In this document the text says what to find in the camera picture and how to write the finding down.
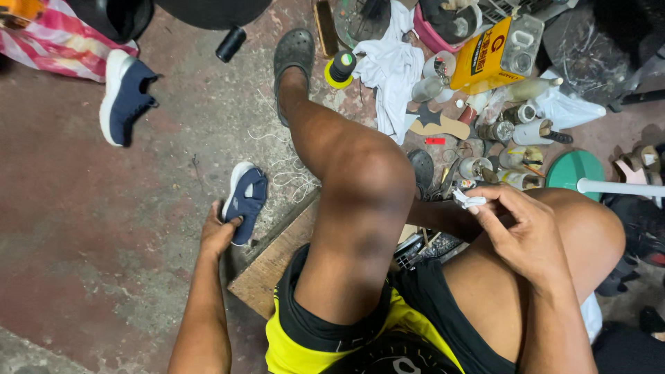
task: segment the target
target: cloth scrap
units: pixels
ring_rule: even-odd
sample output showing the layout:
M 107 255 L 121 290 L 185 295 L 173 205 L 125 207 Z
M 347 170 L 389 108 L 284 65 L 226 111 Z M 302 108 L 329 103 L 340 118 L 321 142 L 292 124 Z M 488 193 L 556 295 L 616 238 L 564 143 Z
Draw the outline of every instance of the cloth scrap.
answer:
M 402 36 L 414 28 L 414 12 L 399 2 L 390 0 L 390 26 L 381 40 L 358 43 L 355 55 L 365 53 L 353 77 L 376 91 L 376 124 L 378 130 L 390 136 L 397 144 L 404 143 L 404 135 L 411 126 L 405 123 L 406 104 L 411 101 L 411 90 L 420 81 L 425 64 L 422 49 L 402 41 Z
M 455 202 L 464 209 L 469 209 L 469 207 L 472 206 L 485 205 L 487 203 L 487 199 L 483 196 L 476 196 L 475 198 L 466 196 L 462 191 L 460 191 L 459 187 L 453 191 L 453 196 L 455 198 Z

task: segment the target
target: pink striped bag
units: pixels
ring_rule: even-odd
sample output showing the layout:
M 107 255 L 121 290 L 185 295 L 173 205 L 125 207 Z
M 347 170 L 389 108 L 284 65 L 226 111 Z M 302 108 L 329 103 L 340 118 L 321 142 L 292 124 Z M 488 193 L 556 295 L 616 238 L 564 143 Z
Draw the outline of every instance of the pink striped bag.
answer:
M 104 82 L 112 49 L 138 55 L 134 41 L 119 45 L 78 19 L 63 0 L 45 0 L 46 10 L 23 30 L 0 29 L 0 53 L 24 65 Z

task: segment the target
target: black shorts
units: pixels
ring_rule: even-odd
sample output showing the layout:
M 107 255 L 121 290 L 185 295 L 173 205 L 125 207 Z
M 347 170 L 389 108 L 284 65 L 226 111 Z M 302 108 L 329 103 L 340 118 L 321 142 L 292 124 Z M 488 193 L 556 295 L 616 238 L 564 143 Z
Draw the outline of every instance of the black shorts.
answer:
M 460 311 L 438 260 L 388 274 L 377 308 L 345 326 L 318 318 L 293 298 L 308 250 L 306 245 L 295 253 L 275 287 L 277 310 L 266 326 L 270 372 L 319 372 L 393 327 L 421 335 L 466 374 L 516 372 L 515 364 L 492 350 Z

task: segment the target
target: navy blue sneaker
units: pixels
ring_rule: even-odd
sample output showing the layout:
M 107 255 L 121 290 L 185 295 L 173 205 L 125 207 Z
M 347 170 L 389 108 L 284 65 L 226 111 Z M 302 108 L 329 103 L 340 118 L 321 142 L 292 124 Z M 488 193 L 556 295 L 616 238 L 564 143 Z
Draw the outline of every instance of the navy blue sneaker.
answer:
M 261 169 L 251 162 L 241 162 L 231 173 L 231 193 L 221 210 L 219 220 L 228 222 L 242 216 L 243 223 L 235 229 L 231 243 L 242 246 L 251 238 L 256 217 L 267 198 L 268 179 Z
M 107 142 L 129 146 L 136 119 L 150 107 L 157 106 L 146 93 L 148 84 L 157 80 L 144 63 L 121 49 L 114 49 L 106 60 L 106 96 L 99 109 L 99 121 Z

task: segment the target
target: hand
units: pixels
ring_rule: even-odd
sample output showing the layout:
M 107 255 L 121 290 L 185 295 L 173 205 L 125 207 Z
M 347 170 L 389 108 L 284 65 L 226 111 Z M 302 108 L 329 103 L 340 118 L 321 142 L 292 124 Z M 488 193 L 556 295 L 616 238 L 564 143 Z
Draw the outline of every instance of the hand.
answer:
M 467 196 L 483 196 L 487 204 L 469 208 L 485 229 L 494 250 L 535 288 L 571 281 L 554 210 L 508 185 L 474 188 Z M 517 222 L 506 229 L 497 215 L 509 212 Z
M 201 231 L 201 249 L 199 250 L 199 257 L 213 256 L 217 261 L 231 244 L 235 229 L 243 222 L 242 217 L 236 217 L 225 224 L 221 223 L 217 219 L 219 204 L 219 200 L 215 200 L 208 212 Z

